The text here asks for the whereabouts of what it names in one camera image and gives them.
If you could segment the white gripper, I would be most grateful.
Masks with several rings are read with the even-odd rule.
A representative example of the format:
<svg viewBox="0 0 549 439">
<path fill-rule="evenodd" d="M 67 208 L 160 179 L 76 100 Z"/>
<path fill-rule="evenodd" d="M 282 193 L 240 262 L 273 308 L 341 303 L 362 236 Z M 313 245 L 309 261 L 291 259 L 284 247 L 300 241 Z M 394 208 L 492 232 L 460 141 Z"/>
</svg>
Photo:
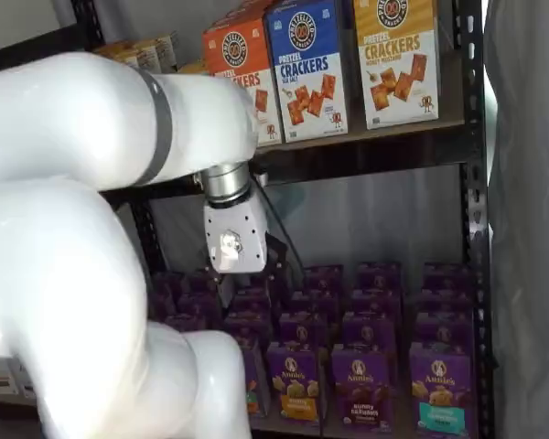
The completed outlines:
<svg viewBox="0 0 549 439">
<path fill-rule="evenodd" d="M 289 283 L 287 245 L 266 233 L 266 214 L 260 196 L 227 208 L 204 204 L 204 226 L 209 259 L 210 289 L 222 307 L 234 297 L 234 280 L 224 273 L 264 273 L 269 281 Z"/>
</svg>

